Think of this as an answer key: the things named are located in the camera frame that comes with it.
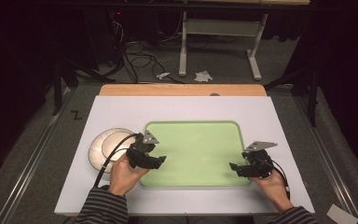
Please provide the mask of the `white paper plate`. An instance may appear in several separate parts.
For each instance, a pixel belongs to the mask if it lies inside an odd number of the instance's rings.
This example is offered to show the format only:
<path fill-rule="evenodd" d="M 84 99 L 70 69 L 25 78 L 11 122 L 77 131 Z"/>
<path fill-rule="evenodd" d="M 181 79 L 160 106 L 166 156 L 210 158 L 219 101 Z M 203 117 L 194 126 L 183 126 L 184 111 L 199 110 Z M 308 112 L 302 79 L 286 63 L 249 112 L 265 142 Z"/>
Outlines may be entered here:
<path fill-rule="evenodd" d="M 89 147 L 89 162 L 98 171 L 103 168 L 103 164 L 110 155 L 110 153 L 116 148 L 125 137 L 132 134 L 132 131 L 124 128 L 113 128 L 100 133 L 91 143 Z M 135 142 L 135 137 L 131 137 L 123 142 L 115 154 L 110 159 L 110 162 L 105 168 L 105 172 L 109 173 L 115 161 L 117 161 Z"/>

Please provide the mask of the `person's right hand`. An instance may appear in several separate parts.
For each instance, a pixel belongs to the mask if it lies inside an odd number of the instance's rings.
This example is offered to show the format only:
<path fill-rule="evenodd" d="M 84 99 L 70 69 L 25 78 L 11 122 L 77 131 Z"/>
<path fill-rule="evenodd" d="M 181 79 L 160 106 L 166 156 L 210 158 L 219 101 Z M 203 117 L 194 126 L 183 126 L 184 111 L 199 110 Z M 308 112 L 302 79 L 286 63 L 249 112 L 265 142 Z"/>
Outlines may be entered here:
<path fill-rule="evenodd" d="M 251 177 L 251 180 L 262 189 L 280 215 L 294 207 L 286 195 L 283 179 L 276 170 L 266 178 Z"/>

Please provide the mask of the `white board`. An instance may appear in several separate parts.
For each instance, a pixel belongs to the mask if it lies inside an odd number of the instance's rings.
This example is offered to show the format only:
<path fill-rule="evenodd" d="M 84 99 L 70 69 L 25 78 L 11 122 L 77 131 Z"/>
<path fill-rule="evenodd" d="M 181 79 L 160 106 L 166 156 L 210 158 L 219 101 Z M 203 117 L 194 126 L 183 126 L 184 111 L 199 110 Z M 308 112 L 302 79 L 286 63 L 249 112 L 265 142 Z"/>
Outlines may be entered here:
<path fill-rule="evenodd" d="M 55 212 L 79 213 L 97 171 L 88 149 L 94 138 L 115 127 L 141 132 L 154 120 L 234 120 L 246 144 L 276 142 L 268 154 L 286 173 L 291 202 L 314 210 L 272 100 L 267 96 L 98 96 L 92 105 Z M 146 188 L 138 184 L 126 195 L 132 216 L 273 214 L 275 207 L 255 184 L 227 188 Z"/>

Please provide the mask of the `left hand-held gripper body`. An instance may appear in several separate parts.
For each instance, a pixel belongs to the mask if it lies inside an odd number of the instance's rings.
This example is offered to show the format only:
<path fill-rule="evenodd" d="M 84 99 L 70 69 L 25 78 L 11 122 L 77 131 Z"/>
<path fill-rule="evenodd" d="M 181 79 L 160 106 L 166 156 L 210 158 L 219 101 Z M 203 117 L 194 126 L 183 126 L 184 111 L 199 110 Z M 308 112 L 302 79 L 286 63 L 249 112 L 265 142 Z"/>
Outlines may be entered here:
<path fill-rule="evenodd" d="M 141 163 L 148 162 L 146 160 L 149 152 L 152 152 L 159 140 L 148 130 L 145 133 L 138 133 L 135 137 L 135 142 L 130 145 L 126 151 L 126 156 L 130 160 L 132 168 L 138 167 Z"/>

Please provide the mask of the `white paper sheet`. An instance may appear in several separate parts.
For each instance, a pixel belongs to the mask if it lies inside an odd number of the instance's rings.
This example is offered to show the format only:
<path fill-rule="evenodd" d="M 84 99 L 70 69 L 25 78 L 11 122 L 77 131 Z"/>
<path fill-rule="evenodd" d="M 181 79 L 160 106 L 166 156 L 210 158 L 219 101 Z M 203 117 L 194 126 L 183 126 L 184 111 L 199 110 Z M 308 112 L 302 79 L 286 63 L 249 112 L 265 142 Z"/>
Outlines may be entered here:
<path fill-rule="evenodd" d="M 337 224 L 357 224 L 358 218 L 347 213 L 335 204 L 332 204 L 327 212 L 327 215 Z"/>

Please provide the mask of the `black stand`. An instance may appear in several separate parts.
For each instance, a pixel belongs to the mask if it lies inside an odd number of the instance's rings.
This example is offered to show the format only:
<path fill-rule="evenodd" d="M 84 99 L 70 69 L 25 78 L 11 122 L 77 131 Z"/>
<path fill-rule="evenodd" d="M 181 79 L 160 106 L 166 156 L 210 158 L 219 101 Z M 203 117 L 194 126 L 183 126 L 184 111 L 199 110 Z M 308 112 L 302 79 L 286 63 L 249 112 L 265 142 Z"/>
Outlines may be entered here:
<path fill-rule="evenodd" d="M 264 85 L 266 91 L 271 90 L 283 84 L 292 84 L 291 93 L 293 96 L 308 96 L 307 116 L 310 124 L 315 127 L 315 112 L 317 102 L 319 71 L 315 68 L 304 67 L 282 76 Z"/>
<path fill-rule="evenodd" d="M 67 87 L 76 88 L 78 86 L 78 80 L 76 78 L 77 70 L 103 83 L 116 82 L 114 79 L 104 77 L 80 63 L 65 58 L 58 59 L 53 68 L 54 115 L 57 115 L 63 108 L 62 81 L 64 81 Z"/>

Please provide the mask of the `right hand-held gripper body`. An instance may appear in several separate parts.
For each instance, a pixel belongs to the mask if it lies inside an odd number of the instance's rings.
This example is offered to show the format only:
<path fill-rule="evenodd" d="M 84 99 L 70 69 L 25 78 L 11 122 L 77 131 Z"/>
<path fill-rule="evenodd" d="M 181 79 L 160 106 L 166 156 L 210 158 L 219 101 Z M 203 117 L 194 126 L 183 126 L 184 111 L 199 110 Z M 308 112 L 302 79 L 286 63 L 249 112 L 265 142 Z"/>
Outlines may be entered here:
<path fill-rule="evenodd" d="M 266 149 L 276 146 L 277 143 L 254 141 L 243 152 L 243 157 L 250 165 L 250 168 L 245 169 L 244 172 L 252 173 L 254 177 L 266 178 L 270 176 L 274 166 Z"/>

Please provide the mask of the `metal floor rail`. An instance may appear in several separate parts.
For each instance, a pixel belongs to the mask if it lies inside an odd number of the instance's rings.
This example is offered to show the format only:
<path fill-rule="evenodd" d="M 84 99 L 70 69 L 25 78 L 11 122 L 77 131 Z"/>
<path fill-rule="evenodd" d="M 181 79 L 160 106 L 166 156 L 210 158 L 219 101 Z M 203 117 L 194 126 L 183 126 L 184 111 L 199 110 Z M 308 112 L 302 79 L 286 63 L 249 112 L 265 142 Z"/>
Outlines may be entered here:
<path fill-rule="evenodd" d="M 22 196 L 27 190 L 34 173 L 41 162 L 45 152 L 46 144 L 53 133 L 58 120 L 62 114 L 62 111 L 67 106 L 68 101 L 72 97 L 74 89 L 66 88 L 62 94 L 62 105 L 54 110 L 52 118 L 48 121 L 48 125 L 43 131 L 41 137 L 39 138 L 33 153 L 31 154 L 29 160 L 27 161 L 24 169 L 21 172 L 20 177 L 18 178 L 13 190 L 10 192 L 4 206 L 0 211 L 0 224 L 9 224 L 14 212 L 16 211 L 18 204 L 20 203 Z"/>
<path fill-rule="evenodd" d="M 308 117 L 307 102 L 301 97 L 295 97 L 294 101 L 296 102 L 303 119 L 306 121 L 312 138 L 316 143 L 319 158 L 322 161 L 322 165 L 329 178 L 329 182 L 337 196 L 337 199 L 339 200 L 341 209 L 358 219 L 358 209 L 353 202 L 349 189 L 341 178 L 338 169 L 322 139 L 322 136 L 317 130 L 317 127 L 310 122 L 310 118 Z"/>

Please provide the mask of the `white metal desk frame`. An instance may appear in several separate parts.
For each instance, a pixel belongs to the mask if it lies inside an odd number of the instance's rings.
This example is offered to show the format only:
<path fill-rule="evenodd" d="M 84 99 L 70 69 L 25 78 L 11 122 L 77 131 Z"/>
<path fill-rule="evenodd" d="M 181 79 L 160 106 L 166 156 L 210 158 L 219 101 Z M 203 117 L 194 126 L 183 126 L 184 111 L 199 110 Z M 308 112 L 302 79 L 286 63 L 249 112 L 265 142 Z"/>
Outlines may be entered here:
<path fill-rule="evenodd" d="M 247 59 L 251 67 L 254 80 L 261 80 L 262 76 L 255 58 L 262 34 L 264 33 L 269 15 L 263 14 L 259 21 L 227 21 L 227 20 L 207 20 L 189 19 L 187 12 L 182 13 L 182 37 L 181 50 L 179 57 L 179 76 L 186 75 L 186 41 L 188 35 L 226 35 L 253 37 L 254 45 L 247 49 Z"/>

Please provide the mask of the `light green tray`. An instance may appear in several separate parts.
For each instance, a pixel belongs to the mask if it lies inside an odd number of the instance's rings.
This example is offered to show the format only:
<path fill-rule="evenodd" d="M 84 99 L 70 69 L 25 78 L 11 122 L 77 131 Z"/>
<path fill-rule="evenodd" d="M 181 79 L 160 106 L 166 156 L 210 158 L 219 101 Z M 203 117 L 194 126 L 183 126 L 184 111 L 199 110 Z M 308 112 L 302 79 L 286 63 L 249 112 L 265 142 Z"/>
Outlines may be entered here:
<path fill-rule="evenodd" d="M 238 187 L 250 183 L 230 168 L 245 164 L 241 129 L 235 121 L 153 121 L 145 128 L 159 140 L 157 170 L 141 178 L 149 188 Z"/>

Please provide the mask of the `wooden table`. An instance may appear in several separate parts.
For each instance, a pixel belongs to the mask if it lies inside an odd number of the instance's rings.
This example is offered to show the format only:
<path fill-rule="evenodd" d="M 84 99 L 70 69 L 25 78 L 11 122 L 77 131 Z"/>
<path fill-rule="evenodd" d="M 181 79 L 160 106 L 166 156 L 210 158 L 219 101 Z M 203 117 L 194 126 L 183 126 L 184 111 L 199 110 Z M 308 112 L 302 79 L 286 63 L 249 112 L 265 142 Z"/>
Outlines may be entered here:
<path fill-rule="evenodd" d="M 105 84 L 101 96 L 266 96 L 259 84 Z"/>

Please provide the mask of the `person's left hand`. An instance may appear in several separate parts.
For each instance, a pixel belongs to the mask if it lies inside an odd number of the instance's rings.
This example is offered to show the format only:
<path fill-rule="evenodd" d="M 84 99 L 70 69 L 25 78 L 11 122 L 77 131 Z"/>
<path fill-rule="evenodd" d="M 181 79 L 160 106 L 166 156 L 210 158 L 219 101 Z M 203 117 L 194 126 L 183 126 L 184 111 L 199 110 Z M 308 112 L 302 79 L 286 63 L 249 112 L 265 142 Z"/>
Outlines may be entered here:
<path fill-rule="evenodd" d="M 149 170 L 145 168 L 133 169 L 130 165 L 130 159 L 123 154 L 111 169 L 108 191 L 117 196 L 124 196 L 148 172 Z"/>

